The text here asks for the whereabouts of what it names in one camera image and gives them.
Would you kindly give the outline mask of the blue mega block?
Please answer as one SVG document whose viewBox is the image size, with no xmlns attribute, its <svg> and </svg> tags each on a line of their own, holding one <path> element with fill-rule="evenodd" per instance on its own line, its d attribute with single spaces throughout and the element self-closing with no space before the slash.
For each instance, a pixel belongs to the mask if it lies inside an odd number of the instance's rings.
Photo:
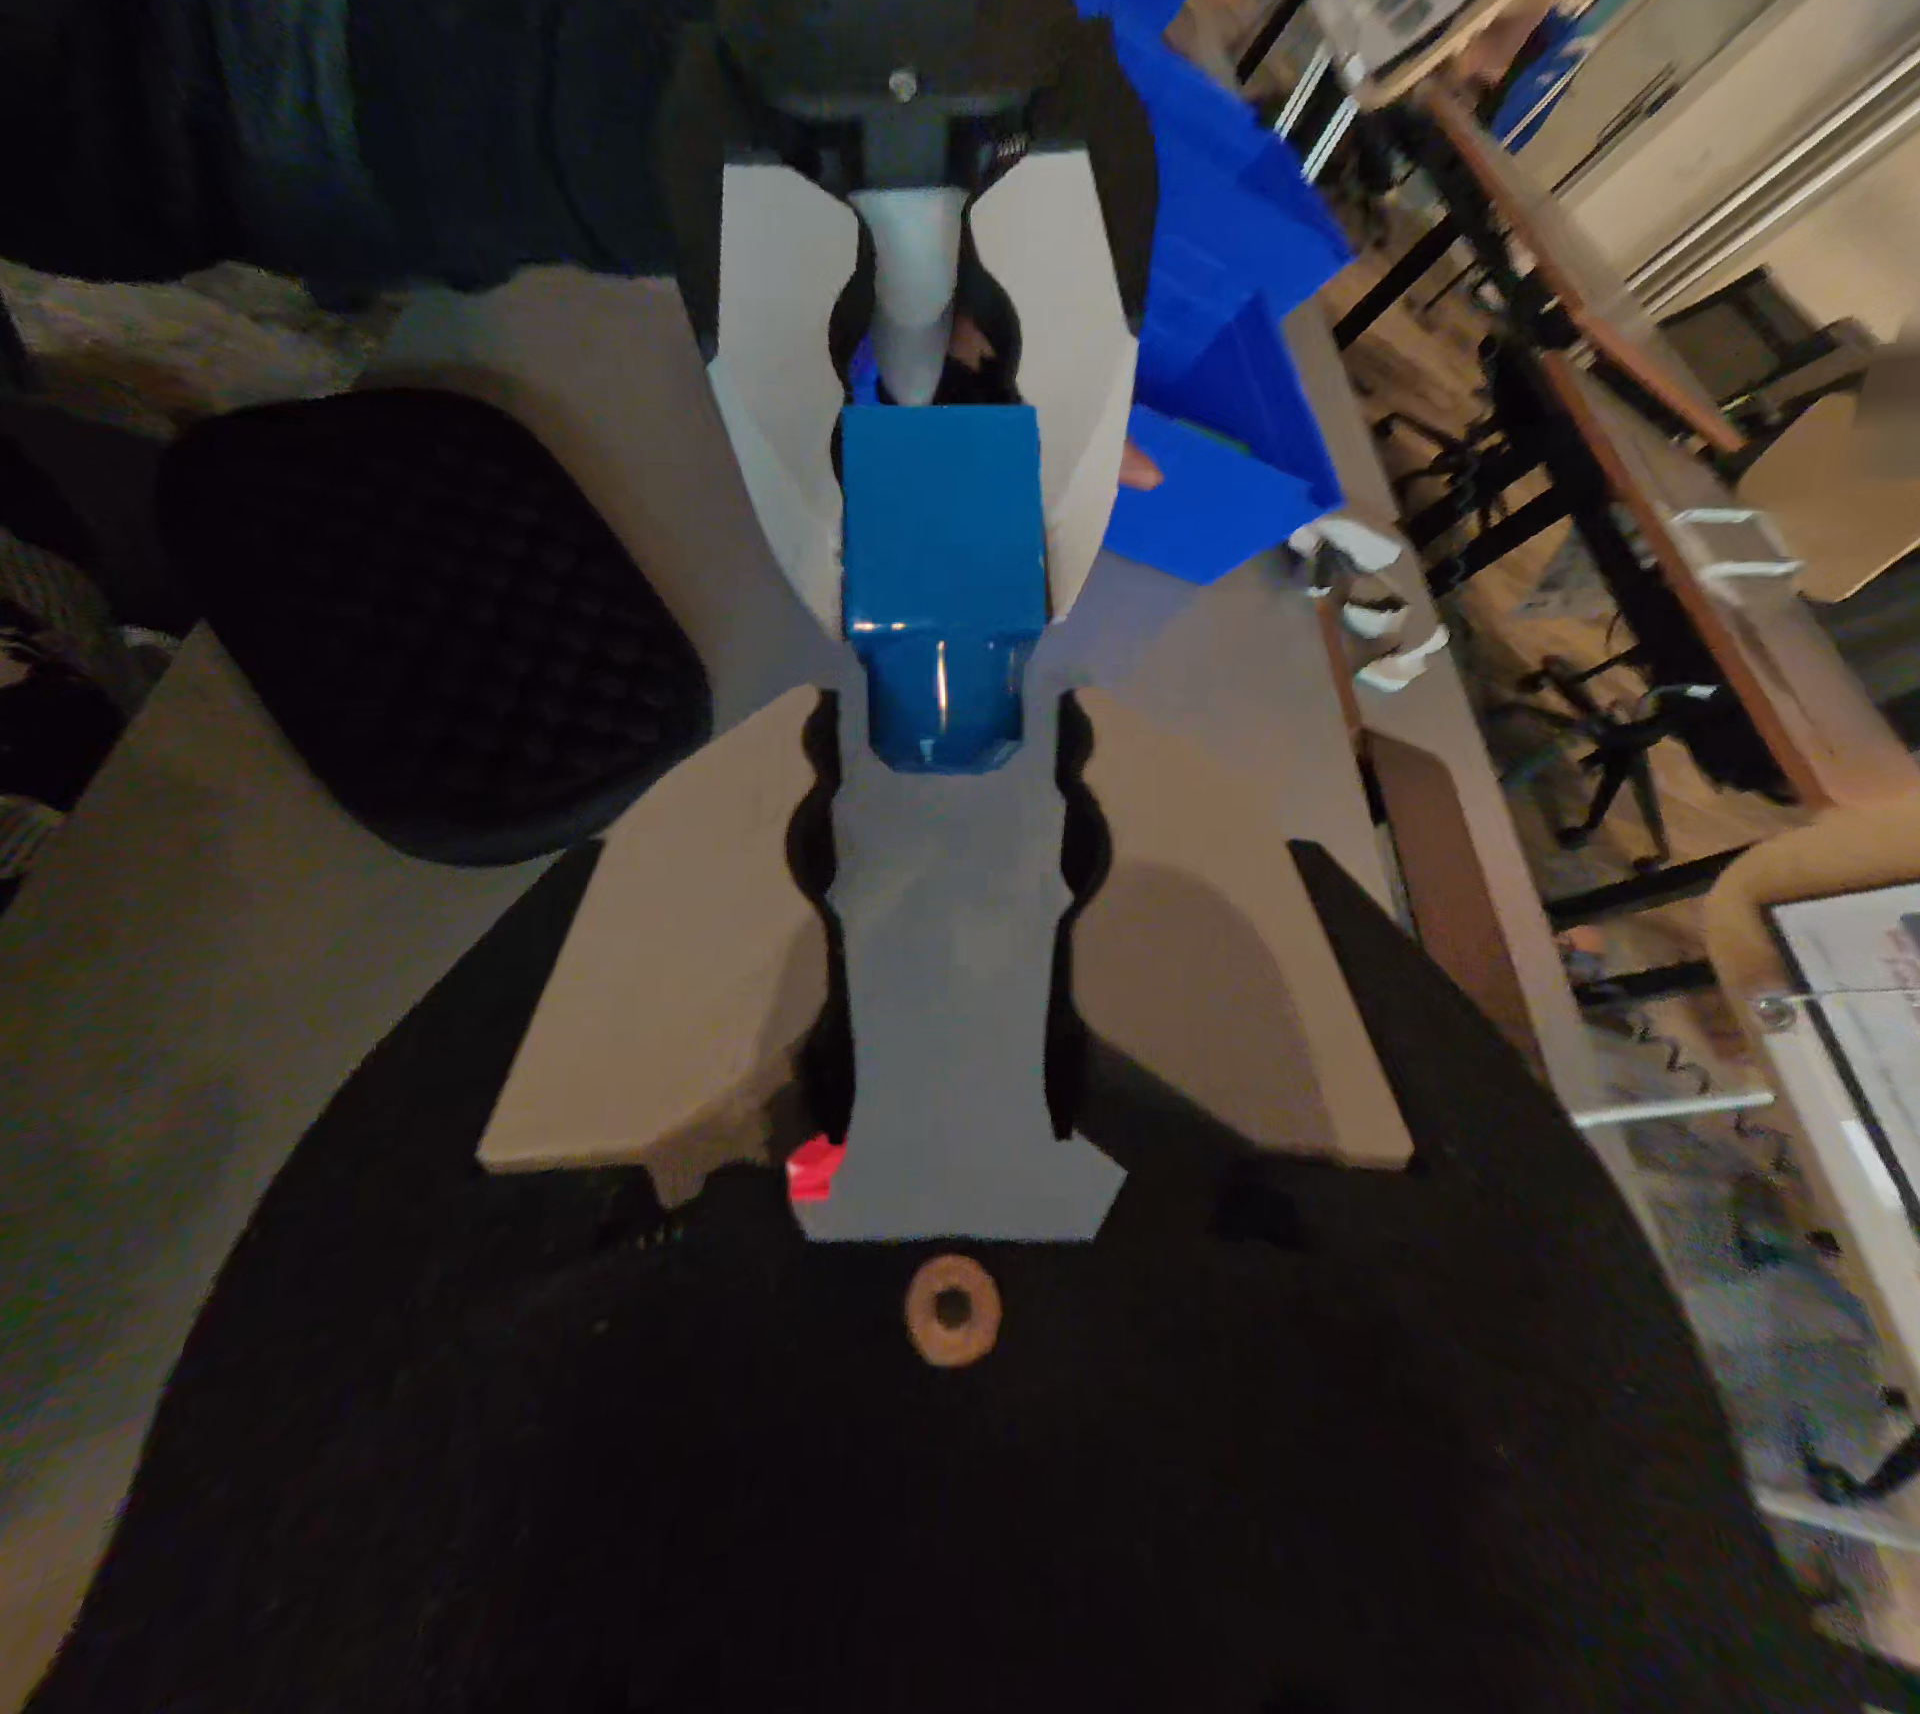
<svg viewBox="0 0 1920 1714">
<path fill-rule="evenodd" d="M 898 774 L 973 776 L 1024 739 L 1050 623 L 1031 405 L 863 405 L 840 429 L 844 631 Z"/>
</svg>

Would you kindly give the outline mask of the wooden table frame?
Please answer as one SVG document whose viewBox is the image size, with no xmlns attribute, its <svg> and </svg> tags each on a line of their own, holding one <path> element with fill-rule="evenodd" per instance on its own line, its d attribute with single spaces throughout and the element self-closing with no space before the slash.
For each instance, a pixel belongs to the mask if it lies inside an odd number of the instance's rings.
<svg viewBox="0 0 1920 1714">
<path fill-rule="evenodd" d="M 1504 345 L 1528 405 L 1513 445 L 1550 477 L 1554 523 L 1583 533 L 1614 588 L 1653 686 L 1692 699 L 1716 750 L 1761 765 L 1791 807 L 1862 811 L 1917 791 L 1917 762 L 1814 623 L 1799 593 L 1712 584 L 1688 533 L 1734 515 L 1734 429 L 1661 341 L 1596 238 L 1461 95 L 1422 88 L 1401 113 L 1445 217 L 1508 302 Z"/>
</svg>

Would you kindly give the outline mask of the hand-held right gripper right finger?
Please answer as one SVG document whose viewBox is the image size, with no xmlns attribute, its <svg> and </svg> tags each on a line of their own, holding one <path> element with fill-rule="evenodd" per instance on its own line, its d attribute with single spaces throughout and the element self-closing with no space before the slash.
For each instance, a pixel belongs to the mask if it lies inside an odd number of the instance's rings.
<svg viewBox="0 0 1920 1714">
<path fill-rule="evenodd" d="M 1255 1150 L 1404 1168 L 1411 1131 L 1259 783 L 1092 691 L 1063 697 L 1055 783 L 1052 1125 L 1092 1137 L 1132 1066 Z"/>
</svg>

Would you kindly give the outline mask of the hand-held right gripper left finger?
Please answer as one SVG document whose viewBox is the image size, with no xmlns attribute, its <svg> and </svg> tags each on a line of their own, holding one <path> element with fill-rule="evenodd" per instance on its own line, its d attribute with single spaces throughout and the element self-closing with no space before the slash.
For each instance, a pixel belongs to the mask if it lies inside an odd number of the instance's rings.
<svg viewBox="0 0 1920 1714">
<path fill-rule="evenodd" d="M 817 783 L 787 691 L 666 774 L 608 836 L 484 1125 L 493 1177 L 772 1166 L 828 932 L 787 864 Z"/>
</svg>

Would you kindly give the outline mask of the printed instruction sheet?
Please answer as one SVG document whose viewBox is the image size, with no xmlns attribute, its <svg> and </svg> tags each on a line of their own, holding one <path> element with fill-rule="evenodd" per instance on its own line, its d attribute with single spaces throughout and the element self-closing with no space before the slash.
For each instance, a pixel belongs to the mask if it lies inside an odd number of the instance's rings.
<svg viewBox="0 0 1920 1714">
<path fill-rule="evenodd" d="M 1917 1227 L 1917 882 L 1781 901 L 1764 918 Z"/>
</svg>

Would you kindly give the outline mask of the blue plastic object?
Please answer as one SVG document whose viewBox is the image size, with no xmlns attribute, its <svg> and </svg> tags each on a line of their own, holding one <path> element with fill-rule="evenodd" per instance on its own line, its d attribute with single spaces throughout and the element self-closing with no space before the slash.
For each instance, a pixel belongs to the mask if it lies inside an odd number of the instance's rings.
<svg viewBox="0 0 1920 1714">
<path fill-rule="evenodd" d="M 1141 96 L 1158 147 L 1158 230 L 1102 547 L 1211 584 L 1343 503 L 1278 331 L 1343 250 L 1285 146 L 1244 104 L 1204 82 Z M 1021 405 L 1001 347 L 1008 316 L 977 266 L 977 196 L 956 254 L 956 323 L 984 351 L 937 382 L 937 405 Z"/>
</svg>

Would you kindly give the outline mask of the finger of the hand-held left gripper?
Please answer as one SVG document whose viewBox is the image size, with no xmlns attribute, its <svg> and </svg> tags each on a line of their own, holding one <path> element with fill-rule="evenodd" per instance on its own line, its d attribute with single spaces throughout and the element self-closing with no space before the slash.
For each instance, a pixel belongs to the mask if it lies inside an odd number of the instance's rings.
<svg viewBox="0 0 1920 1714">
<path fill-rule="evenodd" d="M 847 377 L 835 307 L 867 323 L 861 217 L 786 164 L 725 164 L 720 217 L 715 405 L 755 527 L 792 588 L 819 676 L 853 670 L 844 623 L 847 492 L 835 431 Z"/>
<path fill-rule="evenodd" d="M 1118 501 L 1141 341 L 1118 293 L 1088 156 L 1021 156 L 977 196 L 977 266 L 1037 417 L 1050 623 L 1073 611 Z"/>
</svg>

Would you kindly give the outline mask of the black perforated rubber pad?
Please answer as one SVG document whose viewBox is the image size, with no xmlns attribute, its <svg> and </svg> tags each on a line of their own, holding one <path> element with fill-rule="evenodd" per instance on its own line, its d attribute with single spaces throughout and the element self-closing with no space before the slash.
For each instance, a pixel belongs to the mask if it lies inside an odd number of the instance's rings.
<svg viewBox="0 0 1920 1714">
<path fill-rule="evenodd" d="M 171 444 L 162 547 L 303 765 L 450 869 L 602 836 L 715 732 L 709 667 L 502 405 L 357 387 Z"/>
</svg>

